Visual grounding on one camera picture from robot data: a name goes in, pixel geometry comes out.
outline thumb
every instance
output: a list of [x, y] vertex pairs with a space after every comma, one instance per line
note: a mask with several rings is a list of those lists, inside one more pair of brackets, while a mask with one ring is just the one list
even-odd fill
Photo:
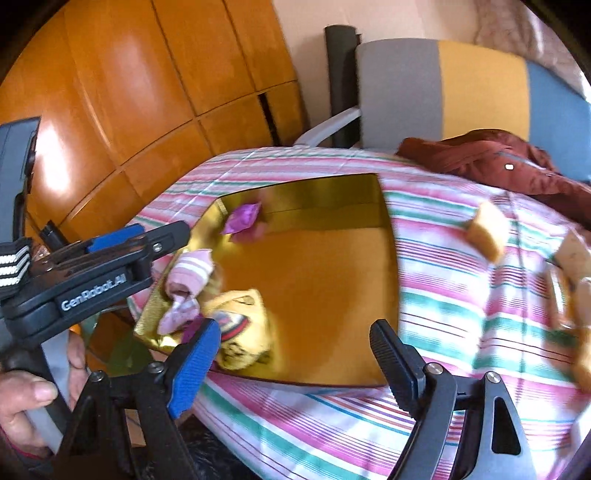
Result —
[[25, 410], [45, 407], [57, 397], [57, 388], [28, 372], [12, 371], [0, 375], [0, 424], [12, 422]]

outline gold box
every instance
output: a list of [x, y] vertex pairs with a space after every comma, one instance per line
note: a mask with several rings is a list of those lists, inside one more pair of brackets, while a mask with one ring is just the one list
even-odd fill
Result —
[[[221, 231], [237, 207], [261, 202], [259, 240], [237, 244]], [[256, 288], [268, 312], [266, 363], [229, 375], [273, 384], [377, 387], [385, 384], [369, 346], [369, 327], [398, 326], [394, 234], [378, 177], [298, 180], [224, 195], [191, 231], [182, 251], [211, 248], [222, 291]], [[171, 305], [168, 265], [136, 325], [149, 348], [170, 353], [175, 336], [156, 333]]]

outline striped bedsheet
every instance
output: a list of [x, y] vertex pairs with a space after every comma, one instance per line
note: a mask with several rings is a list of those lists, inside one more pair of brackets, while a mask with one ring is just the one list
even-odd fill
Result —
[[[503, 376], [522, 418], [540, 479], [555, 478], [570, 425], [589, 401], [573, 384], [574, 340], [548, 326], [544, 261], [574, 226], [519, 194], [429, 173], [363, 150], [261, 148], [215, 157], [185, 175], [134, 219], [147, 229], [194, 224], [215, 198], [283, 181], [379, 174], [395, 227], [401, 279], [399, 335], [453, 374]], [[501, 265], [465, 241], [466, 222], [490, 200], [511, 221]], [[158, 277], [170, 257], [157, 261]], [[149, 291], [130, 300], [139, 315]], [[194, 403], [201, 421], [265, 479], [384, 479], [413, 421], [389, 391], [364, 397], [274, 391], [210, 373]], [[437, 479], [447, 478], [463, 415], [454, 415]]]

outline metal bolt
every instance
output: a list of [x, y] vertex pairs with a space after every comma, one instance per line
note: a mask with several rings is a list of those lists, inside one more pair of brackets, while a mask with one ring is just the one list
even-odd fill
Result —
[[433, 375], [441, 375], [443, 373], [443, 367], [435, 362], [427, 364], [427, 372]]
[[151, 374], [161, 374], [164, 372], [164, 364], [162, 362], [152, 362], [148, 364], [148, 372]]
[[103, 380], [106, 377], [106, 373], [103, 372], [102, 370], [97, 370], [96, 372], [92, 372], [90, 374], [90, 381], [91, 382], [100, 382], [101, 380]]
[[487, 372], [486, 379], [492, 383], [498, 383], [501, 381], [501, 376], [496, 372]]

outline blue gripper pad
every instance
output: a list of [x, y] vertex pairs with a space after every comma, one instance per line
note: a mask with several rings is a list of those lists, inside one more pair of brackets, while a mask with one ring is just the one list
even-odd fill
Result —
[[145, 233], [144, 227], [138, 223], [134, 223], [133, 225], [123, 227], [115, 232], [96, 237], [86, 250], [88, 253], [103, 250], [104, 248], [112, 247], [113, 245], [122, 244], [127, 239], [141, 235], [142, 233]]
[[220, 348], [221, 338], [219, 325], [217, 322], [211, 322], [178, 369], [172, 381], [172, 394], [167, 405], [168, 413], [173, 420], [191, 408], [199, 387]]

